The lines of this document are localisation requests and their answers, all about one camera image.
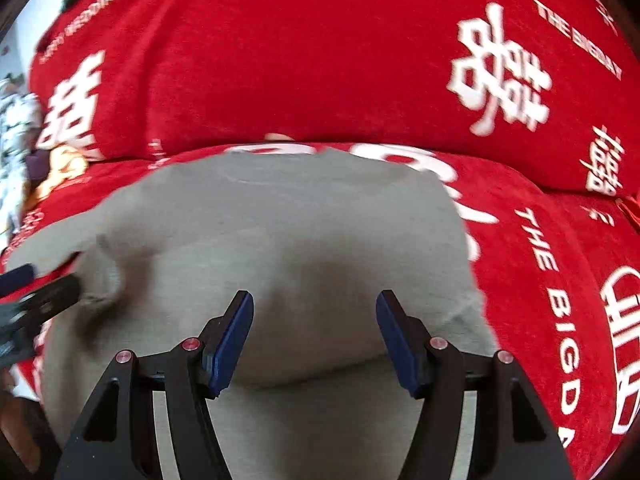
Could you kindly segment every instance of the blue clamp pad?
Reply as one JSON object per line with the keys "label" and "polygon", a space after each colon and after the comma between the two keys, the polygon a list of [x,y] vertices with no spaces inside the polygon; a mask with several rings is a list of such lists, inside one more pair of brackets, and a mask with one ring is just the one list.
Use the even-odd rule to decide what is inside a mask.
{"label": "blue clamp pad", "polygon": [[429,332],[419,319],[405,314],[391,290],[378,295],[376,319],[400,385],[414,399],[421,398],[424,387],[434,380],[426,349]]}
{"label": "blue clamp pad", "polygon": [[0,298],[8,296],[24,286],[31,285],[36,278],[36,270],[31,264],[0,274]]}
{"label": "blue clamp pad", "polygon": [[211,345],[207,344],[202,355],[202,367],[209,374],[209,389],[215,397],[229,386],[236,370],[254,321],[254,298],[247,291],[239,290],[225,315],[216,318],[216,321],[219,343],[215,348],[212,348],[214,341]]}

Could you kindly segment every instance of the red screw head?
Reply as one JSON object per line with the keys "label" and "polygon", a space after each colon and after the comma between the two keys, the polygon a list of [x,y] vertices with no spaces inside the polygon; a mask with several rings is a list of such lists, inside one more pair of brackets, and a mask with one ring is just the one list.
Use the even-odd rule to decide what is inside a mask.
{"label": "red screw head", "polygon": [[120,350],[116,354],[116,361],[119,362],[120,364],[124,364],[131,361],[132,357],[133,357],[133,354],[131,353],[130,350]]}
{"label": "red screw head", "polygon": [[498,352],[498,361],[509,365],[513,363],[513,354],[511,352],[507,352],[506,350],[500,350]]}
{"label": "red screw head", "polygon": [[197,337],[189,337],[182,342],[182,348],[191,352],[200,348],[200,340]]}
{"label": "red screw head", "polygon": [[432,337],[429,340],[429,344],[436,350],[444,350],[447,346],[449,346],[447,340],[441,337]]}

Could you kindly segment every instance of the black clamp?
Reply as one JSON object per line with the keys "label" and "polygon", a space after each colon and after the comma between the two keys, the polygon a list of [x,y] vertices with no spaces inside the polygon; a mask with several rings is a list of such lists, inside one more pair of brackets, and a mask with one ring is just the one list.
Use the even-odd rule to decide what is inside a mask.
{"label": "black clamp", "polygon": [[379,295],[376,317],[400,385],[424,399],[401,480],[450,477],[465,390],[478,392],[468,480],[573,479],[556,428],[510,352],[459,352],[407,316],[391,290]]}
{"label": "black clamp", "polygon": [[[31,265],[0,275],[0,297],[30,285],[34,275]],[[0,369],[34,357],[33,339],[43,323],[76,304],[80,293],[80,280],[68,274],[18,301],[0,304]]]}
{"label": "black clamp", "polygon": [[76,422],[55,479],[161,479],[152,392],[164,391],[180,477],[230,480],[206,399],[229,386],[253,319],[253,298],[240,290],[223,316],[171,351],[142,358],[118,352]]}
{"label": "black clamp", "polygon": [[[542,402],[507,351],[459,352],[432,337],[383,291],[376,315],[400,384],[424,405],[401,480],[447,480],[453,467],[465,390],[478,392],[468,480],[570,480],[571,468]],[[138,358],[116,354],[66,444],[55,480],[161,480],[153,391],[165,391],[182,480],[230,480],[206,399],[229,385],[254,316],[239,291],[200,336],[171,351]]]}

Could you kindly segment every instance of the red cushion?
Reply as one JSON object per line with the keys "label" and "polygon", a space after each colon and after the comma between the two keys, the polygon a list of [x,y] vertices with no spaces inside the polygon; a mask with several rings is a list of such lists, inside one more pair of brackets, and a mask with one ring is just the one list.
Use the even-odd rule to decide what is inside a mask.
{"label": "red cushion", "polygon": [[[80,0],[42,42],[31,86],[50,103],[42,142],[94,160],[277,132],[635,191],[638,63],[606,18],[597,0]],[[603,126],[610,141],[592,146]]]}
{"label": "red cushion", "polygon": [[640,407],[640,235],[611,200],[556,194],[580,240],[608,315],[604,334],[614,346],[616,412],[610,428],[612,452]]}
{"label": "red cushion", "polygon": [[[553,422],[562,428],[577,479],[590,478],[608,456],[616,399],[613,352],[596,279],[554,200],[516,171],[480,158],[403,146],[331,146],[435,171],[440,177],[466,221],[469,257],[486,295],[486,318],[500,345],[522,362]],[[265,154],[322,149],[320,144],[217,146],[182,153],[164,164],[226,150]],[[40,205],[34,213],[39,220],[31,222],[14,246],[43,226],[91,208],[157,166],[143,161],[95,164],[87,180],[55,190]],[[30,374],[29,365],[23,372]]]}

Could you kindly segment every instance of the gray cloth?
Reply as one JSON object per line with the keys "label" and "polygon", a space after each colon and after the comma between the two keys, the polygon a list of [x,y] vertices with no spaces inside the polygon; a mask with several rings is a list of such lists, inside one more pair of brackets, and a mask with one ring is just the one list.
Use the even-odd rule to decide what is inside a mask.
{"label": "gray cloth", "polygon": [[0,251],[22,225],[30,190],[26,157],[41,126],[36,96],[23,96],[9,79],[0,80]]}
{"label": "gray cloth", "polygon": [[[50,329],[42,393],[61,442],[118,350],[166,351],[238,289],[254,295],[254,324],[232,387],[211,405],[236,478],[397,476],[420,403],[385,356],[374,317],[384,288],[459,349],[496,349],[462,221],[433,173],[334,150],[214,156],[161,168],[43,229],[9,266],[49,272],[95,250],[97,235],[126,284],[113,308],[85,300]],[[84,275],[100,274],[88,261]],[[159,433],[165,458],[162,424]],[[461,456],[469,447],[466,438]]]}

